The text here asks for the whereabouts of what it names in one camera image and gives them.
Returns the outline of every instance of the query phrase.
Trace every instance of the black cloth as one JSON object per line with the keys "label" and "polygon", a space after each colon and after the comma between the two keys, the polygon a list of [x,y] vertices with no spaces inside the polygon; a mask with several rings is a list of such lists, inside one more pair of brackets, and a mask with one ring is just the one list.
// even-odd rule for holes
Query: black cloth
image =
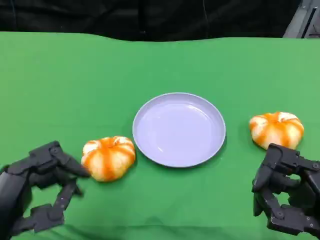
{"label": "black cloth", "polygon": [[0,31],[129,41],[281,38],[300,0],[0,0]]}

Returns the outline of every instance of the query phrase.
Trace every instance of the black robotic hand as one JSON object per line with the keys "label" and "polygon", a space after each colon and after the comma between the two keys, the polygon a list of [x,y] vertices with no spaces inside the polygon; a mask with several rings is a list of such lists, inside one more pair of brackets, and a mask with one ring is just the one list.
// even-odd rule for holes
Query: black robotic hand
{"label": "black robotic hand", "polygon": [[[29,152],[29,156],[0,171],[0,239],[34,230],[40,232],[64,223],[64,210],[73,194],[82,195],[76,176],[90,174],[72,156],[63,152],[58,141],[53,141]],[[45,204],[23,214],[31,202],[33,186],[40,189],[51,185],[62,186],[53,205]]]}
{"label": "black robotic hand", "polygon": [[[307,232],[320,239],[320,162],[272,143],[252,184],[253,214],[264,212],[269,229],[291,235]],[[289,205],[280,205],[274,196],[281,192],[288,193]]]}

